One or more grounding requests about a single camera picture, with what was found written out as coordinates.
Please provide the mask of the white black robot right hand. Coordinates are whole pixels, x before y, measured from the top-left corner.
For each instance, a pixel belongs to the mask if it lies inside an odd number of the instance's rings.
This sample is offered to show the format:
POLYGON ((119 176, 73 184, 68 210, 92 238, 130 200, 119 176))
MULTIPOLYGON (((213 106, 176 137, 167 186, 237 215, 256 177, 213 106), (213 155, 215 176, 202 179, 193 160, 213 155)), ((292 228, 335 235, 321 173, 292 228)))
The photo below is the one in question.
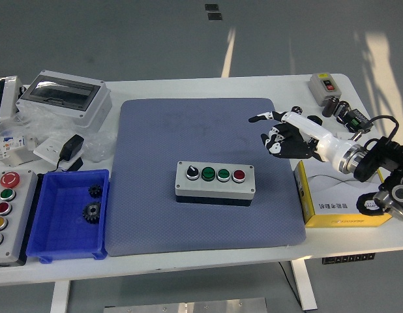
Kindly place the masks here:
POLYGON ((344 156, 352 147, 351 141, 336 138, 319 124, 295 112, 271 111, 248 119, 251 123, 261 120, 278 121, 268 134, 261 135, 263 145, 274 157, 315 157, 322 162, 330 162, 339 172, 346 172, 344 156))

